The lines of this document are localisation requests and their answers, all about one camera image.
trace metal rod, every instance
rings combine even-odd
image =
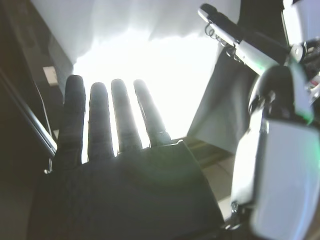
[[[21,114],[28,122],[36,136],[38,137],[41,144],[46,149],[48,156],[53,159],[56,151],[57,144],[51,137],[51,135],[47,132],[45,127],[41,124],[35,114],[32,112],[30,107],[24,101],[24,99],[20,96],[19,92],[16,88],[11,84],[11,82],[7,79],[3,71],[0,69],[0,83],[4,86],[9,96],[12,98],[13,102],[16,104]]]

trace bright light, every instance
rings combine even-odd
[[[147,147],[149,138],[133,81],[146,82],[168,133],[178,139],[189,130],[216,61],[217,43],[205,36],[148,38],[147,32],[128,30],[107,42],[95,43],[74,65],[73,73],[83,77],[88,98],[93,83],[106,85],[115,152],[118,138],[111,96],[113,79],[125,82],[142,146]]]

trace overexposed white surface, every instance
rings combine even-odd
[[[32,2],[74,63],[74,74],[83,77],[87,92],[94,82],[104,82],[109,93],[113,79],[126,82],[144,147],[149,140],[133,81],[147,83],[171,137],[184,137],[218,52],[218,43],[205,36],[206,24],[198,16],[198,8],[210,3],[237,22],[241,4],[241,0]],[[110,110],[113,143],[117,144],[113,108]]]

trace black finger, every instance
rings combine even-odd
[[[81,165],[86,93],[81,76],[71,75],[65,85],[63,114],[57,140],[53,170]]]
[[[170,144],[171,138],[166,132],[166,127],[150,95],[147,85],[142,80],[136,80],[134,81],[134,89],[151,147]]]
[[[91,87],[89,103],[89,161],[106,160],[114,156],[110,127],[108,93],[103,83]]]
[[[119,151],[124,152],[142,149],[124,82],[120,79],[113,80],[111,83],[111,91],[119,140]]]

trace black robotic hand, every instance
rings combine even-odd
[[[28,239],[165,240],[223,224],[197,161],[183,142],[170,144],[146,85],[138,80],[134,88],[151,147],[142,149],[126,87],[117,79],[111,91],[120,154],[114,157],[107,91],[95,83],[82,164],[86,96],[82,78],[68,78],[53,171],[39,180]]]

